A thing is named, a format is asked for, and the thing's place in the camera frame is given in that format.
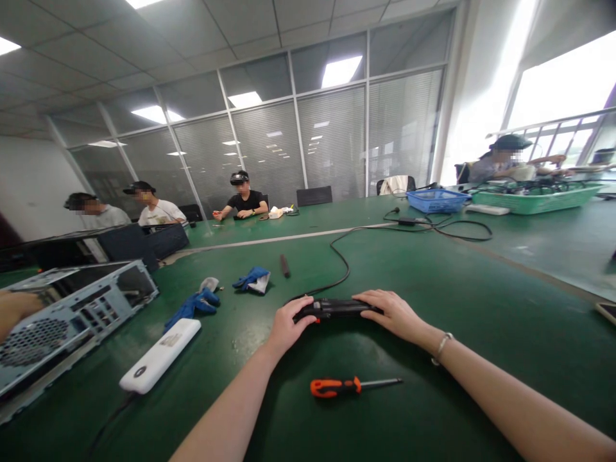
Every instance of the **smartphone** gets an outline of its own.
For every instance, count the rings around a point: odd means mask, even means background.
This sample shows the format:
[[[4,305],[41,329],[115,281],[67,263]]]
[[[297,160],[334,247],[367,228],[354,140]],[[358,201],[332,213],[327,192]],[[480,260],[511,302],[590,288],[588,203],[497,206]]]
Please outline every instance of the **smartphone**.
[[[613,324],[616,325],[616,305],[613,305],[613,304],[596,304],[595,308],[603,316],[608,318]]]

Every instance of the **ceiling light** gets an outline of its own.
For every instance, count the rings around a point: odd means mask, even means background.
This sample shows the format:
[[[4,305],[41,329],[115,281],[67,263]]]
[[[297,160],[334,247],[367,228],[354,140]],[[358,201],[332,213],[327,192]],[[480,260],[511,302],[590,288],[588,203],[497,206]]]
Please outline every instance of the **ceiling light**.
[[[99,146],[100,148],[117,148],[118,146],[126,146],[126,143],[116,143],[113,141],[97,141],[88,143],[88,146]]]
[[[5,55],[7,53],[10,53],[11,51],[14,51],[20,48],[21,46],[14,44],[13,42],[6,40],[5,38],[0,37],[0,55]]]
[[[160,106],[149,106],[146,108],[131,111],[131,113],[159,124],[167,123],[167,121],[165,120],[165,115],[162,113],[162,108]],[[171,122],[179,122],[181,120],[184,120],[184,118],[180,114],[176,114],[173,111],[168,110],[167,114],[169,114],[169,120]]]
[[[143,8],[144,6],[148,6],[152,3],[158,3],[162,0],[126,0],[130,6],[134,9],[138,10],[139,8]]]
[[[229,101],[231,101],[236,108],[243,108],[258,105],[261,102],[261,98],[257,92],[249,92],[242,93],[241,95],[229,96]]]
[[[325,66],[325,74],[323,75],[321,88],[334,87],[350,82],[355,75],[361,59],[361,56],[355,56],[353,58],[327,64]]]

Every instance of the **hand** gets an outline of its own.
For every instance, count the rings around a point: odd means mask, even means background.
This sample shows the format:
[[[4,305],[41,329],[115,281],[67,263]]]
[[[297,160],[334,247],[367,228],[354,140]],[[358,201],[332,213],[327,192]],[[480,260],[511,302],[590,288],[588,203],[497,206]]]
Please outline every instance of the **hand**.
[[[354,300],[366,302],[383,310],[384,314],[362,311],[361,317],[372,320],[401,339],[422,344],[430,326],[415,314],[407,302],[394,292],[370,290],[353,296]]]
[[[304,329],[316,321],[314,316],[306,316],[300,319],[297,324],[293,322],[293,316],[313,301],[314,298],[311,296],[298,298],[287,303],[276,312],[274,324],[271,326],[271,332],[265,347],[272,351],[278,359],[293,346],[300,335],[302,335]]]

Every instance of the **screwdriver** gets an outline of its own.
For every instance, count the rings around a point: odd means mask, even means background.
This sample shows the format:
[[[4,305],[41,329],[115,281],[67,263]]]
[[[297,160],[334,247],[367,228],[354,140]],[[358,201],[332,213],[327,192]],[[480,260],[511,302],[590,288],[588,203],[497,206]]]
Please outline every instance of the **screwdriver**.
[[[388,379],[373,382],[360,382],[357,377],[353,380],[339,381],[334,379],[318,379],[310,382],[310,391],[317,398],[336,398],[338,395],[348,393],[361,393],[362,389],[380,388],[387,385],[402,383],[402,379]]]

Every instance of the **screwdriver handle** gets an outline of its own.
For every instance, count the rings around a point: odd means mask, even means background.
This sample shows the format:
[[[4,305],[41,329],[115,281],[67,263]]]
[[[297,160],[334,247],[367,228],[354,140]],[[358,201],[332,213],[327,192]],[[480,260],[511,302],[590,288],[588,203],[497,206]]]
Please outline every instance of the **screwdriver handle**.
[[[318,379],[310,382],[310,391],[317,398],[335,398],[338,395],[361,393],[361,382],[357,377],[345,381]]]

